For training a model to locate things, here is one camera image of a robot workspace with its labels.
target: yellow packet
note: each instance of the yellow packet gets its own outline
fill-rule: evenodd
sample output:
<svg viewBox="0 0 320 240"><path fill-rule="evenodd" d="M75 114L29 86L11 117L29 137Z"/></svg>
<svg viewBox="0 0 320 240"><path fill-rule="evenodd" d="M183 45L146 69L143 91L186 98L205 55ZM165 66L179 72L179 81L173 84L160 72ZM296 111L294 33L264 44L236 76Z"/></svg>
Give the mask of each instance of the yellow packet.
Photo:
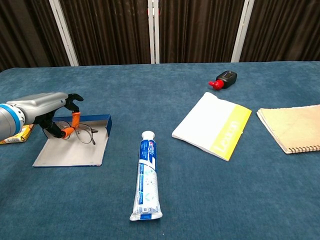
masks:
<svg viewBox="0 0 320 240"><path fill-rule="evenodd" d="M12 143L22 143L27 141L29 138L29 135L31 134L31 131L34 129L34 124L24 125L22 127L21 132L18 134L8 137L5 140L0 141L0 144L12 144Z"/></svg>

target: red bottle cap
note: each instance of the red bottle cap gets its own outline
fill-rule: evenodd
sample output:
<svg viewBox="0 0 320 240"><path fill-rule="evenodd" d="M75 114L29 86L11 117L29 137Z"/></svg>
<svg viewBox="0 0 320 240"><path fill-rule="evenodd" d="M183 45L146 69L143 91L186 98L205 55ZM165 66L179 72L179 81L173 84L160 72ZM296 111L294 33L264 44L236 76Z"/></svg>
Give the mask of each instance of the red bottle cap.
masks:
<svg viewBox="0 0 320 240"><path fill-rule="evenodd" d="M220 90L223 88L225 83L221 79L218 79L216 81L210 81L209 85L212 86L215 90Z"/></svg>

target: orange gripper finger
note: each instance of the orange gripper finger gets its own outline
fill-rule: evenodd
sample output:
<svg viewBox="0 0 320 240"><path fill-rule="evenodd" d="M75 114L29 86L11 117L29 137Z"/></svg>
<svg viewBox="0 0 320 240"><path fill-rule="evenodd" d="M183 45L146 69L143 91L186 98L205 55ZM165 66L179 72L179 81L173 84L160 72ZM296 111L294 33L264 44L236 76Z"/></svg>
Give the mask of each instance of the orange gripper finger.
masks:
<svg viewBox="0 0 320 240"><path fill-rule="evenodd" d="M73 112L72 113L72 127L76 127L80 122L80 112Z"/></svg>
<svg viewBox="0 0 320 240"><path fill-rule="evenodd" d="M62 129L61 131L65 133L64 139L66 139L75 131L75 129L73 127L67 127L65 129Z"/></svg>

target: crest toothpaste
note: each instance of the crest toothpaste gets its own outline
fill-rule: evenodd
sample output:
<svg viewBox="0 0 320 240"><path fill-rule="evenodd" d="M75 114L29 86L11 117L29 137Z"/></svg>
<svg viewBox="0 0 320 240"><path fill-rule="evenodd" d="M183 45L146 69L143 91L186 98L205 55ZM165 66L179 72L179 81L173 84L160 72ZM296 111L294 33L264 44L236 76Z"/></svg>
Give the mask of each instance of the crest toothpaste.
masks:
<svg viewBox="0 0 320 240"><path fill-rule="evenodd" d="M131 221L162 217L158 197L157 150L152 131L142 133Z"/></svg>

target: white pole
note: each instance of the white pole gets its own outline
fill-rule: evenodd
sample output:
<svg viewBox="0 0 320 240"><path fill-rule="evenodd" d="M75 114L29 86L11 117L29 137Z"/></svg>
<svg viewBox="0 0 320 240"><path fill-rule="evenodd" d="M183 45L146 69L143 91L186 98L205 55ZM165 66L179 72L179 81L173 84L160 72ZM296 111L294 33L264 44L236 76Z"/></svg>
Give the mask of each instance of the white pole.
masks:
<svg viewBox="0 0 320 240"><path fill-rule="evenodd" d="M159 0L154 0L154 39L155 39L155 63L160 63L159 49Z"/></svg>
<svg viewBox="0 0 320 240"><path fill-rule="evenodd" d="M79 66L77 55L72 43L68 26L66 23L64 12L62 11L61 4L59 0L49 0L50 6L58 26L62 42L68 56L71 66Z"/></svg>
<svg viewBox="0 0 320 240"><path fill-rule="evenodd" d="M149 38L150 38L150 59L151 64L155 64L155 41L154 41L154 15L153 0L148 0L148 18L149 18Z"/></svg>
<svg viewBox="0 0 320 240"><path fill-rule="evenodd" d="M239 22L238 32L233 47L231 63L238 63L240 60L242 48L246 39L247 29L251 17L252 8L255 0L245 0L243 4L242 14Z"/></svg>

